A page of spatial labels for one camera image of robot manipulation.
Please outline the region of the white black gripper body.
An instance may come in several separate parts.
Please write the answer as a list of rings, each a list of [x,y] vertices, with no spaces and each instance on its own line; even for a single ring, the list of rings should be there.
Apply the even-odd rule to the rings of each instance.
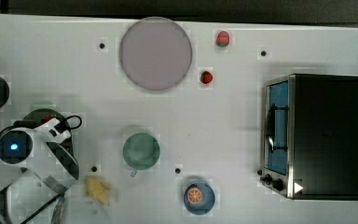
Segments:
[[[63,121],[56,118],[34,128],[40,138],[46,142],[55,142],[61,144],[71,137],[69,130],[64,126]]]

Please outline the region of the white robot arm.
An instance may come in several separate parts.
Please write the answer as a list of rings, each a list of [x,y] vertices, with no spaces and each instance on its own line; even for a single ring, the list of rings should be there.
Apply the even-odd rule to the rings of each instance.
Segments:
[[[56,118],[0,137],[0,160],[21,171],[0,190],[0,215],[7,224],[25,224],[78,180],[78,162],[62,146],[70,137],[70,128]]]

